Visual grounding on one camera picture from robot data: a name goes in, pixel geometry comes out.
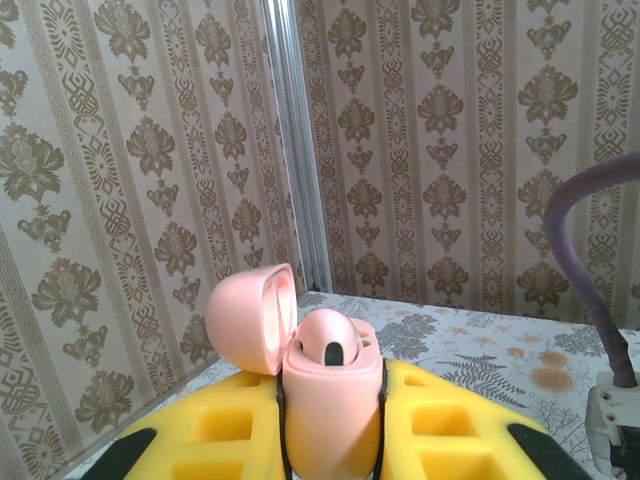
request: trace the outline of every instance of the black strap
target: black strap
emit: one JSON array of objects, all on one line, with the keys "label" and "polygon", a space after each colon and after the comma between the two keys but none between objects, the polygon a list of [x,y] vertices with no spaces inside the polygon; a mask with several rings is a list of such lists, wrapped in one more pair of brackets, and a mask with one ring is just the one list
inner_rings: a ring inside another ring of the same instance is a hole
[{"label": "black strap", "polygon": [[278,373],[278,381],[276,387],[276,400],[278,401],[278,421],[280,424],[280,451],[282,452],[282,466],[284,467],[285,480],[293,480],[293,470],[287,455],[287,442],[285,435],[285,408],[287,406],[284,398],[284,388],[282,386],[282,369]]},{"label": "black strap", "polygon": [[550,435],[520,423],[513,423],[507,429],[547,480],[591,480]]},{"label": "black strap", "polygon": [[82,480],[124,480],[156,434],[153,428],[143,428],[116,440],[83,475]]},{"label": "black strap", "polygon": [[387,361],[382,359],[382,385],[380,386],[380,393],[378,394],[378,402],[380,404],[380,444],[378,446],[378,457],[376,458],[376,464],[373,467],[373,480],[380,480],[382,475],[382,462],[384,460],[384,424],[385,424],[385,405],[387,403],[388,392],[388,377]]}]

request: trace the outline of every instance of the yellow sponge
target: yellow sponge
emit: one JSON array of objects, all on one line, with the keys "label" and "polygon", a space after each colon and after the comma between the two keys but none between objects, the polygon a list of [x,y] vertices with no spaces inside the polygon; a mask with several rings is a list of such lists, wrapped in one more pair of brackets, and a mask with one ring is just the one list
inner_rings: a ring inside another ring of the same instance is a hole
[{"label": "yellow sponge", "polygon": [[546,434],[540,425],[411,364],[386,366],[381,480],[545,479],[507,430]]},{"label": "yellow sponge", "polygon": [[238,372],[132,424],[157,435],[127,480],[284,480],[276,378]]}]

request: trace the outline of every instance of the damask pattern wallpaper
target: damask pattern wallpaper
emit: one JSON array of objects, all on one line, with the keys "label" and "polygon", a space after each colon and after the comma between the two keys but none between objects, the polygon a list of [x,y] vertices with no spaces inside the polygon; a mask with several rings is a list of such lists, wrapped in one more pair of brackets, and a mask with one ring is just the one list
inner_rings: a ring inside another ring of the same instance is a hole
[{"label": "damask pattern wallpaper", "polygon": [[[563,181],[640,149],[638,0],[299,0],[336,292],[566,321],[582,304],[542,216]],[[571,214],[640,327],[638,186]]]},{"label": "damask pattern wallpaper", "polygon": [[260,3],[0,2],[0,477],[216,360],[228,275],[301,266]]}]

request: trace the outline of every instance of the earbud case lid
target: earbud case lid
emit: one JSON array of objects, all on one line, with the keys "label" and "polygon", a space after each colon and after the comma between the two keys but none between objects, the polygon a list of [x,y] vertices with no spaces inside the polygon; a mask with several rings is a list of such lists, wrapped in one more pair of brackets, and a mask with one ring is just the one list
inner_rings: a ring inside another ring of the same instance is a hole
[{"label": "earbud case lid", "polygon": [[207,336],[227,362],[249,372],[277,375],[297,327],[297,312],[291,265],[240,272],[211,292]]}]

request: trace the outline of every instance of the floral tablecloth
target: floral tablecloth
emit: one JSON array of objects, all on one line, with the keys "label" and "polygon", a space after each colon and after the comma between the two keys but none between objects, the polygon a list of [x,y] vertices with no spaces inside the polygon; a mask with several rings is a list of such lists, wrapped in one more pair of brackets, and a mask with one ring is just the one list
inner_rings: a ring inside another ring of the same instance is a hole
[{"label": "floral tablecloth", "polygon": [[[320,293],[301,296],[298,307],[298,321],[324,307],[368,321],[385,357],[414,363],[533,418],[594,479],[606,478],[593,466],[584,427],[587,392],[596,373],[608,369],[593,327]],[[640,334],[623,335],[638,365]],[[157,408],[236,371],[218,360]],[[64,478],[81,477],[107,446]]]}]

